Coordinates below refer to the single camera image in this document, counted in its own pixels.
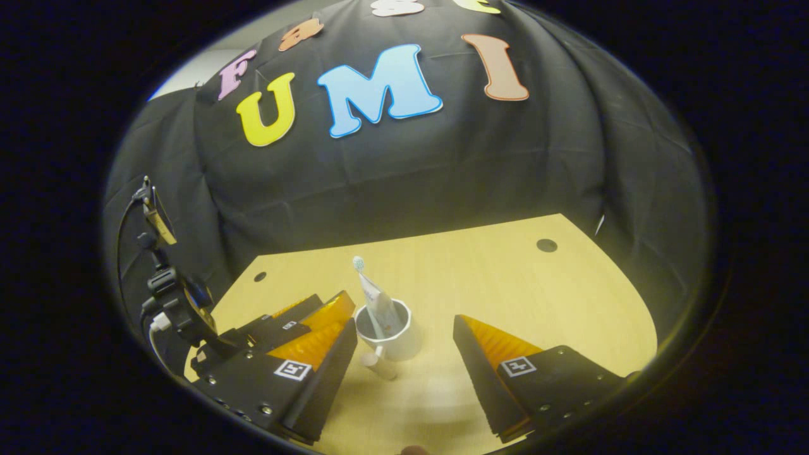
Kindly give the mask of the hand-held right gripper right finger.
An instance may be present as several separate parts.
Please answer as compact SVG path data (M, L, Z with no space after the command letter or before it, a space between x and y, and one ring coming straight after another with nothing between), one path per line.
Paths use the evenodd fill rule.
M491 431L533 439L581 417L627 383L566 345L542 349L467 315L453 340Z

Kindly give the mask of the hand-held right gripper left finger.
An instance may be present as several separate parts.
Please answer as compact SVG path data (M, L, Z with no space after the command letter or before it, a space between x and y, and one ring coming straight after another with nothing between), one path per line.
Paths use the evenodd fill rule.
M327 334L329 346L320 362L244 349L200 374L192 385L263 431L314 444L355 353L355 320L335 323L321 333Z

